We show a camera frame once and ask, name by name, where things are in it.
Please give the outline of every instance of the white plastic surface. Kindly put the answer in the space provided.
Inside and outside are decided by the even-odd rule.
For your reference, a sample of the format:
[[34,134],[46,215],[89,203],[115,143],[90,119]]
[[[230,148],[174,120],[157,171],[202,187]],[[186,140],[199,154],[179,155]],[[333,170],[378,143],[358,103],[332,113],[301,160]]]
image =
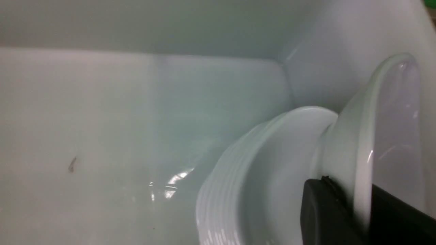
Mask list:
[[1,244],[196,244],[196,194],[231,142],[297,106],[339,112],[402,52],[422,74],[436,217],[436,36],[421,1],[5,0],[0,23]]
[[289,94],[266,60],[0,48],[0,243],[197,244],[204,179]]

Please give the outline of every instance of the white stacked plate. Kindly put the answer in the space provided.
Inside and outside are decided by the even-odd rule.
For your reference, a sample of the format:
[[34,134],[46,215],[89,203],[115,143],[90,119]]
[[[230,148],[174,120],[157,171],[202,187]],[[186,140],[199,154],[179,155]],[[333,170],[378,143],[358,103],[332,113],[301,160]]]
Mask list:
[[[392,147],[406,144],[409,150],[402,154],[410,162],[408,168],[421,173],[415,165],[420,156],[416,67],[409,54],[392,56],[339,116],[320,107],[298,108],[258,125],[232,144],[197,198],[200,243],[302,244],[304,181],[323,175],[343,187],[354,219],[365,231],[371,214],[373,162],[395,166],[389,162],[394,158],[386,155]],[[423,187],[419,174],[383,178],[387,189],[395,188],[399,178],[417,190]]]

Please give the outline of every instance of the white ceramic bowl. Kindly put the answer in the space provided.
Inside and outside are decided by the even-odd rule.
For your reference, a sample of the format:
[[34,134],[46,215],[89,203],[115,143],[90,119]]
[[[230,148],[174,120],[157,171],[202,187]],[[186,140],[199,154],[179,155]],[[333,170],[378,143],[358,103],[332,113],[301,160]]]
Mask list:
[[[304,181],[323,175],[344,188],[356,222],[366,230],[376,129],[400,123],[398,117],[380,115],[392,110],[395,115],[408,115],[397,103],[390,103],[391,92],[418,82],[409,74],[415,66],[408,54],[392,56],[379,65],[339,117],[320,107],[298,108],[258,125],[231,145],[197,198],[200,243],[301,244]],[[417,96],[413,89],[404,91],[404,100]],[[413,124],[405,125],[398,133],[417,134]],[[383,138],[396,143],[392,134]]]

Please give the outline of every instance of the container wall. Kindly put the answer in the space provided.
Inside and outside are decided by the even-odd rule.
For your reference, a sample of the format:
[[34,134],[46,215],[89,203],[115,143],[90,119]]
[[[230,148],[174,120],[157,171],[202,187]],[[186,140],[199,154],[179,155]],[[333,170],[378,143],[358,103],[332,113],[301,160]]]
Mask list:
[[0,243],[197,244],[204,179],[289,94],[267,60],[0,48]]
[[406,201],[436,217],[436,37],[421,2],[335,0],[305,25],[279,54],[297,106],[339,112],[381,61],[401,52],[416,57],[422,75],[420,126],[427,190],[426,203]]

